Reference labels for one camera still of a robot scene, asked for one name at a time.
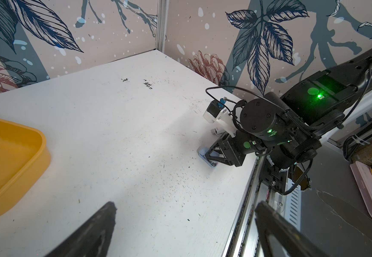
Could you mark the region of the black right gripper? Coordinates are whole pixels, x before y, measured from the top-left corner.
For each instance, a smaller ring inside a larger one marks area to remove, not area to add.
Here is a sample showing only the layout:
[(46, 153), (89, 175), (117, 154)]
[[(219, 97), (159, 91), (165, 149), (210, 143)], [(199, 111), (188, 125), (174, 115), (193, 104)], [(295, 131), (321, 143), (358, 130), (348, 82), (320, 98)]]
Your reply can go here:
[(216, 167), (218, 163), (240, 167), (248, 154), (261, 154), (264, 151), (264, 143), (252, 134), (237, 131), (233, 137), (225, 132), (206, 150), (204, 159), (212, 167)]

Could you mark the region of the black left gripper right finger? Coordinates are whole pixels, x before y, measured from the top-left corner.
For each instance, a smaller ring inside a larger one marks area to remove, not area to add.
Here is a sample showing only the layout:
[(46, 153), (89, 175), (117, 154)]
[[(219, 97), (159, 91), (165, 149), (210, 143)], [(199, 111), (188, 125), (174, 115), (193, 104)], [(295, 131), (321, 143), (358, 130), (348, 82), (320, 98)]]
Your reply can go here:
[(255, 223), (265, 257), (326, 257), (267, 202), (255, 208)]

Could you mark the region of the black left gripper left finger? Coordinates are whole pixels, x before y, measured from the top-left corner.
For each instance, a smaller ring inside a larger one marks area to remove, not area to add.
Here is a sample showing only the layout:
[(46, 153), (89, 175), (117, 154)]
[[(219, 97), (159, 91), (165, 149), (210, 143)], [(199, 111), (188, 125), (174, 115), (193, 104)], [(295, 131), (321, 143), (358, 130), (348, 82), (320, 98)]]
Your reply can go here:
[(111, 201), (107, 202), (47, 256), (107, 256), (116, 224), (116, 211), (115, 204)]

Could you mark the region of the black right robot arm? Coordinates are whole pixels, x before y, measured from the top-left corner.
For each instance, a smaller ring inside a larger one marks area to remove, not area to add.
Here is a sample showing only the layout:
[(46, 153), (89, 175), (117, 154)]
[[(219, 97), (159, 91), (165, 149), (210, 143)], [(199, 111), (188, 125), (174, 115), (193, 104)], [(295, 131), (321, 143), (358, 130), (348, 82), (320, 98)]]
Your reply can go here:
[(226, 98), (213, 99), (204, 116), (224, 129), (221, 137), (199, 156), (209, 165), (240, 167), (248, 154), (269, 156), (272, 166), (286, 170), (313, 159), (320, 139), (341, 129), (363, 96), (372, 90), (372, 49), (319, 71), (284, 95), (267, 93), (238, 101), (232, 109)]

